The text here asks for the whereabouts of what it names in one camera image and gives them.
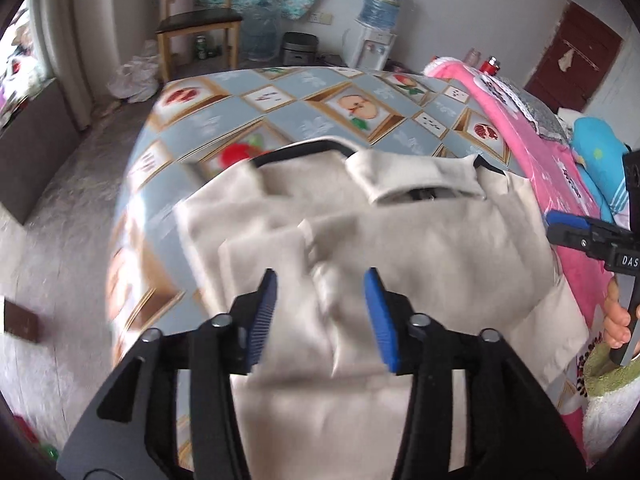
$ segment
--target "hand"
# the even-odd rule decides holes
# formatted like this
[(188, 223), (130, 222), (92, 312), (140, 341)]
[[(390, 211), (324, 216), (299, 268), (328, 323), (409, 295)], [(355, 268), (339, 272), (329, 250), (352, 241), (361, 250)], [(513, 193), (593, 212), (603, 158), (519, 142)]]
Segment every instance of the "hand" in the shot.
[[(627, 328), (631, 322), (629, 313), (620, 306), (620, 290), (615, 278), (607, 286), (607, 298), (604, 301), (604, 341), (611, 348), (620, 348), (631, 339), (631, 331)], [(636, 310), (636, 317), (640, 319), (640, 306)], [(640, 352), (640, 342), (636, 345), (634, 355)]]

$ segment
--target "fruit-patterned tablecloth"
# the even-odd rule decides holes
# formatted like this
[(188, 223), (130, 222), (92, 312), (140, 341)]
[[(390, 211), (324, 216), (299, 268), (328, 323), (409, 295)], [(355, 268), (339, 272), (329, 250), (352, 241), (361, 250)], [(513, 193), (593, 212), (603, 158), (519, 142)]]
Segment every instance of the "fruit-patterned tablecloth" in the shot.
[(106, 294), (114, 362), (148, 327), (171, 334), (208, 317), (182, 254), (174, 204), (238, 160), (327, 135), (396, 153), (481, 153), (522, 174), (457, 80), (314, 67), (173, 81), (138, 137), (116, 204)]

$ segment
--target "chair leg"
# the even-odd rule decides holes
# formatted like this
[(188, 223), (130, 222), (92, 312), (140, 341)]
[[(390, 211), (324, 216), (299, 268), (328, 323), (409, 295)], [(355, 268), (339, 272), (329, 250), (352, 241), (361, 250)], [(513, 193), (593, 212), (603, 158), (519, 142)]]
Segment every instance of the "chair leg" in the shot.
[(223, 44), (225, 65), (229, 68), (229, 29), (225, 29), (225, 43)]
[(171, 39), (165, 34), (158, 34), (158, 50), (160, 51), (160, 68), (162, 81), (167, 84), (171, 79)]
[(231, 51), (231, 69), (238, 70), (238, 50), (240, 49), (240, 22), (234, 23), (234, 47)]

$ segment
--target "chair seat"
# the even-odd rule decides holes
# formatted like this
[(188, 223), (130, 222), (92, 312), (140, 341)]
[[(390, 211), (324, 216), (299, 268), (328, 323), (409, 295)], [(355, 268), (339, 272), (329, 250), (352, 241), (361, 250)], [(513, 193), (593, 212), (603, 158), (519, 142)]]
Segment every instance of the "chair seat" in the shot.
[(214, 25), (215, 23), (241, 22), (242, 14), (226, 7), (214, 7), (212, 9), (192, 10), (169, 16), (158, 25), (156, 34), (171, 32), (173, 30), (183, 30), (190, 27), (203, 27), (204, 25)]

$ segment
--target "silver bolt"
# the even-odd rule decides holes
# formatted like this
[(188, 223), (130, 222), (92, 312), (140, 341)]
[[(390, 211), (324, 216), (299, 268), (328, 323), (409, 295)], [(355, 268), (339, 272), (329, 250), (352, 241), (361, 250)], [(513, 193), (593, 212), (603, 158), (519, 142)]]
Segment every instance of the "silver bolt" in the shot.
[(482, 330), (480, 337), (483, 341), (487, 341), (488, 343), (497, 343), (500, 341), (500, 333), (493, 328), (485, 328)]
[(413, 314), (409, 318), (409, 324), (411, 326), (423, 328), (425, 326), (428, 326), (429, 323), (431, 323), (431, 319), (426, 314)]
[(140, 339), (145, 343), (149, 343), (155, 341), (156, 339), (160, 339), (162, 337), (162, 332), (159, 328), (149, 328), (142, 333)]
[(234, 319), (229, 314), (218, 314), (211, 320), (211, 324), (218, 328), (223, 326), (229, 326), (234, 322)]

